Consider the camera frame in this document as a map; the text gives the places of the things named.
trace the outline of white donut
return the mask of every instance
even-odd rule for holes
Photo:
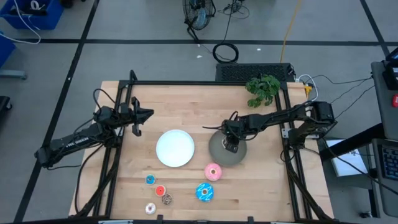
[[[145,207],[145,212],[148,215],[153,215],[156,212],[156,205],[154,203],[149,203]]]

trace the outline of yellow cable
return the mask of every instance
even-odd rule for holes
[[[292,29],[292,26],[293,26],[293,23],[294,23],[294,19],[296,18],[297,12],[298,12],[299,9],[300,9],[301,1],[302,1],[302,0],[298,0],[298,1],[297,1],[297,5],[296,5],[296,7],[294,8],[294,13],[293,13],[292,20],[291,20],[291,22],[290,22],[290,24],[289,24],[289,28],[287,29],[287,32],[286,32],[285,37],[284,37],[284,44],[283,44],[283,46],[282,46],[282,53],[280,54],[279,63],[282,63],[283,60],[284,60],[284,53],[285,53],[285,47],[286,47],[286,39],[287,39],[287,37],[289,36],[289,32],[290,32],[290,30]]]

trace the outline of desk fan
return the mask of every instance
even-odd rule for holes
[[[198,42],[195,30],[205,28],[216,13],[213,0],[182,0],[185,22],[188,25],[187,32]]]

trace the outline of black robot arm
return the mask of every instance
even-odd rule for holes
[[[252,140],[261,131],[269,126],[288,123],[291,121],[304,121],[295,129],[289,131],[289,144],[293,147],[303,147],[305,138],[318,128],[331,126],[335,122],[331,104],[322,101],[308,101],[295,105],[291,109],[270,114],[236,115],[234,118],[222,122],[221,132],[226,136],[223,144],[233,153],[238,151],[239,141]]]
[[[119,111],[107,106],[101,107],[94,113],[93,120],[96,123],[79,132],[52,140],[49,145],[36,151],[35,157],[43,168],[48,168],[58,163],[64,156],[95,144],[115,147],[119,141],[119,138],[117,138],[119,128],[129,124],[133,124],[132,132],[136,136],[140,136],[139,125],[144,124],[154,114],[154,110],[141,108],[135,97],[131,99],[131,103],[133,110],[126,103],[119,105]]]

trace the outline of white plate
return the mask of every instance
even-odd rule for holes
[[[156,144],[158,159],[169,167],[185,165],[192,158],[194,151],[192,137],[182,130],[167,131]]]

